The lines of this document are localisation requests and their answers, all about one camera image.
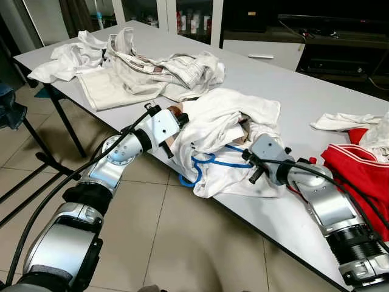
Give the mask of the white printed sweatshirt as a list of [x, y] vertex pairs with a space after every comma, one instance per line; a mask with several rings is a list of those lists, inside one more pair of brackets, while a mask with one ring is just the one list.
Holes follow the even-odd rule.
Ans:
[[[189, 117], [189, 123], [170, 144], [173, 152], [171, 161], [180, 169], [179, 175], [185, 173], [185, 161], [194, 152], [211, 152], [227, 144], [247, 150], [263, 133], [269, 133], [279, 144], [283, 143], [278, 130], [280, 101], [219, 88], [206, 92], [197, 100], [179, 103], [178, 108]], [[279, 198], [280, 191], [266, 178], [256, 184], [250, 183], [253, 171], [252, 167], [244, 179], [223, 189], [202, 183], [189, 187], [194, 195], [201, 198], [217, 195]]]

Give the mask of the grey curtain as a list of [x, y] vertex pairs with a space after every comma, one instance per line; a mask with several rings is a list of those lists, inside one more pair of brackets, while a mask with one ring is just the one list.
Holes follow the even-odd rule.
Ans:
[[85, 0], [58, 0], [67, 35], [77, 37], [81, 31], [99, 30], [92, 22], [92, 17]]

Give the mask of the white glass-door cabinet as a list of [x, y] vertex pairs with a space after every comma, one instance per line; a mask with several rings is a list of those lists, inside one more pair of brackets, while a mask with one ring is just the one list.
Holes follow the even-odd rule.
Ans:
[[[119, 24], [138, 21], [212, 47], [222, 47], [224, 0], [111, 0], [111, 3]], [[179, 10], [187, 17], [184, 33], [177, 31]], [[195, 35], [189, 33], [190, 18], [194, 12], [200, 14], [198, 33]], [[212, 31], [209, 35], [203, 32], [203, 16], [212, 16]]]

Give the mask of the black speaker with gold badge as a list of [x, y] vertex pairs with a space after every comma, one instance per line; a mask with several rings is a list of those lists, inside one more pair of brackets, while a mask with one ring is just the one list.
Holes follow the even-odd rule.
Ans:
[[224, 0], [223, 27], [234, 32], [264, 32], [267, 6], [264, 0]]

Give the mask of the dark television stand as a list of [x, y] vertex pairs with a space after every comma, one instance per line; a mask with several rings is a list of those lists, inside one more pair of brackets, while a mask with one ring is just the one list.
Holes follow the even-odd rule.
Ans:
[[222, 42], [305, 44], [294, 72], [328, 80], [362, 81], [389, 53], [387, 0], [264, 0], [264, 32], [225, 30]]

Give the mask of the white hooded jacket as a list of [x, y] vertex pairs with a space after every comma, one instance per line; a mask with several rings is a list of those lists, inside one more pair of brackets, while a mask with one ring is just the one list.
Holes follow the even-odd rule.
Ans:
[[100, 41], [86, 30], [78, 32], [77, 40], [56, 47], [51, 60], [32, 69], [27, 78], [42, 83], [67, 82], [78, 74], [98, 69], [103, 63], [103, 50], [108, 47], [108, 42]]

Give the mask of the black clothes rack stand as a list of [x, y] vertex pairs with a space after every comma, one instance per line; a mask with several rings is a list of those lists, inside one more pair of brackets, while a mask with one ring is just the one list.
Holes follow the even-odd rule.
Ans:
[[44, 168], [50, 167], [55, 169], [58, 173], [56, 173], [55, 176], [53, 176], [51, 179], [49, 179], [47, 182], [45, 182], [39, 189], [36, 189], [33, 194], [31, 194], [29, 197], [27, 197], [25, 200], [22, 201], [22, 203], [19, 204], [19, 206], [16, 206], [16, 208], [12, 209], [11, 212], [9, 212], [8, 215], [2, 218], [0, 220], [0, 229], [3, 228], [3, 226], [7, 225], [7, 223], [11, 222], [23, 209], [25, 209], [30, 203], [32, 203], [34, 200], [36, 200], [37, 197], [45, 190], [47, 189], [51, 184], [55, 183], [55, 181], [58, 181], [59, 178], [61, 178], [63, 175], [73, 175], [70, 179], [66, 179], [66, 182], [69, 180], [75, 180], [80, 179], [81, 175], [78, 175], [74, 172], [74, 170], [71, 170], [70, 168], [65, 167], [64, 165], [58, 163], [53, 156], [51, 155], [51, 152], [47, 145], [44, 143], [44, 141], [41, 139], [41, 136], [36, 133], [33, 125], [30, 124], [30, 122], [27, 119], [23, 119], [23, 125], [27, 128], [29, 131], [31, 137], [33, 137], [41, 147], [42, 152], [36, 153], [36, 158], [41, 161], [41, 166], [37, 167], [32, 173], [27, 175], [27, 177], [23, 178], [22, 181], [17, 183], [14, 187], [12, 187], [8, 192], [5, 193], [5, 195], [0, 196], [0, 204], [8, 200], [14, 193], [19, 191], [19, 189], [22, 189], [23, 186], [25, 186], [27, 183], [29, 183], [33, 178], [35, 178], [39, 173], [41, 173]]

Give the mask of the white drawer front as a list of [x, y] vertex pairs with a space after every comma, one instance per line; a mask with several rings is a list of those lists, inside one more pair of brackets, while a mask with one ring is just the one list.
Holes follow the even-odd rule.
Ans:
[[294, 71], [302, 58], [305, 44], [268, 41], [222, 42], [222, 49], [232, 51], [253, 60], [267, 62], [273, 66]]

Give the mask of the white crumpled shirt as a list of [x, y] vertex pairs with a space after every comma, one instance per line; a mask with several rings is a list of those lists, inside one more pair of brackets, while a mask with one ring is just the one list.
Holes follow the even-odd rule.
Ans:
[[377, 161], [389, 161], [389, 113], [382, 116], [325, 113], [309, 125], [323, 131], [347, 133], [351, 144], [369, 151]]

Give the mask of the blue denim skirt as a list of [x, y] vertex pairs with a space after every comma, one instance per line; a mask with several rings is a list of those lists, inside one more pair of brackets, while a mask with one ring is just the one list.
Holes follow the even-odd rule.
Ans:
[[27, 107], [16, 102], [15, 90], [0, 82], [0, 129], [16, 130], [26, 118]]

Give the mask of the red white-striped garment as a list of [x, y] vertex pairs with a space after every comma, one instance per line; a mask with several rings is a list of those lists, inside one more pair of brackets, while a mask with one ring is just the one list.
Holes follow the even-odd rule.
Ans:
[[362, 207], [376, 233], [386, 242], [389, 231], [381, 219], [389, 211], [389, 165], [354, 144], [330, 144], [323, 153], [323, 165]]

